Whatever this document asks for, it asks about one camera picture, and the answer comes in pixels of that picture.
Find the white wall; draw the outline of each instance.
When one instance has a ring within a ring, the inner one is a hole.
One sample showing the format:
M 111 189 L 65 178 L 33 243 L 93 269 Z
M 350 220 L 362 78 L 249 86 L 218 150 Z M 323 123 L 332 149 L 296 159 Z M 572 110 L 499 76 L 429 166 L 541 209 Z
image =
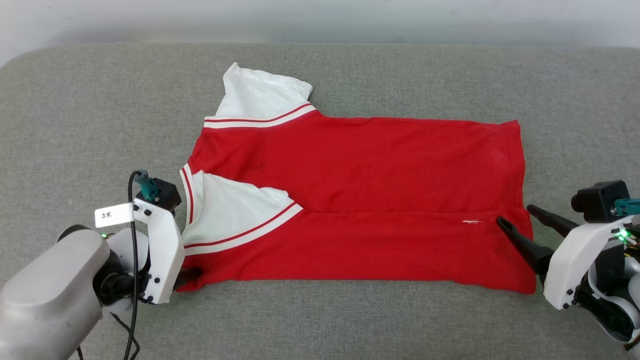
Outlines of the white wall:
M 640 47 L 640 0 L 0 0 L 0 64 L 113 41 Z

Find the red shirt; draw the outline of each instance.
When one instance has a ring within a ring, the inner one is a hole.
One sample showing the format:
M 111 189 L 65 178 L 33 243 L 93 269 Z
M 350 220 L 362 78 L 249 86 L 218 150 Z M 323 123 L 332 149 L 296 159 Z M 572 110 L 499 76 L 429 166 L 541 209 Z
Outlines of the red shirt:
M 532 236 L 515 121 L 332 118 L 307 101 L 268 119 L 218 114 L 182 175 L 184 266 L 204 274 L 181 290 L 230 279 L 535 290 L 495 223 L 503 216 Z

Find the gray cushion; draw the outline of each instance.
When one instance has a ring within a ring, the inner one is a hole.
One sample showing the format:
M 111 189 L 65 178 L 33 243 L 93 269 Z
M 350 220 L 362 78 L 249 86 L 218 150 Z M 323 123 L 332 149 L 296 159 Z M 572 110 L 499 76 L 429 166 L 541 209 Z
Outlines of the gray cushion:
M 203 118 L 223 97 L 221 77 L 234 61 L 308 81 L 315 88 L 310 100 L 327 115 L 518 119 L 525 202 L 574 220 L 580 216 L 571 210 L 571 196 L 597 181 L 625 179 L 640 196 L 638 50 L 50 49 L 0 70 L 0 283 L 67 226 L 93 225 L 94 209 L 125 202 L 130 171 L 145 168 L 180 184 L 178 169 Z M 180 192 L 184 198 L 182 186 Z M 177 213 L 181 227 L 184 209 Z M 539 243 L 560 242 L 537 224 L 535 232 Z M 469 240 L 473 233 L 460 235 L 461 251 Z M 141 306 L 138 319 L 138 359 L 600 360 L 622 353 L 588 312 L 555 310 L 540 289 L 525 296 L 449 282 L 226 282 L 176 294 L 167 305 Z M 125 331 L 105 318 L 84 342 L 84 353 L 121 359 L 125 342 Z

